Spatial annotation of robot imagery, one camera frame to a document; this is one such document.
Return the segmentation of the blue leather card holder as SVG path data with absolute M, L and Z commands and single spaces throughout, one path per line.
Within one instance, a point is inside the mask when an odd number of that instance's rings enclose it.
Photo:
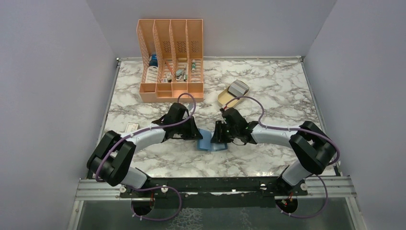
M 213 131 L 199 129 L 200 134 L 202 135 L 202 139 L 198 140 L 196 148 L 199 151 L 207 151 L 207 152 L 215 152 L 215 151 L 222 151 L 227 150 L 228 145 L 226 143 L 211 143 L 211 139 L 213 137 Z

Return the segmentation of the stack of credit cards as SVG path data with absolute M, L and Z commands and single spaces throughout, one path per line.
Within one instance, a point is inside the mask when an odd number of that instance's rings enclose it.
M 235 80 L 228 87 L 227 92 L 233 97 L 244 96 L 249 91 L 249 86 L 240 80 Z

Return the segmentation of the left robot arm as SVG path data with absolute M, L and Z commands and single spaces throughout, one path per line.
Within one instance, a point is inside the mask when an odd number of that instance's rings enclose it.
M 149 176 L 140 169 L 131 168 L 133 155 L 146 147 L 173 139 L 175 135 L 183 140 L 202 139 L 193 118 L 194 112 L 180 103 L 173 103 L 165 115 L 145 128 L 128 134 L 108 131 L 88 159 L 87 169 L 95 174 L 98 182 L 111 186 L 128 185 L 136 195 L 148 195 Z

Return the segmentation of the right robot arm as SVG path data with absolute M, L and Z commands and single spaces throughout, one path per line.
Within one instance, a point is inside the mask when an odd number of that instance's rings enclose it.
M 293 150 L 297 160 L 274 184 L 275 190 L 282 195 L 288 195 L 306 177 L 320 175 L 338 155 L 332 141 L 311 121 L 294 127 L 271 127 L 259 121 L 247 122 L 235 108 L 222 109 L 221 112 L 223 120 L 215 123 L 212 144 L 231 143 L 237 138 L 243 144 L 274 144 Z

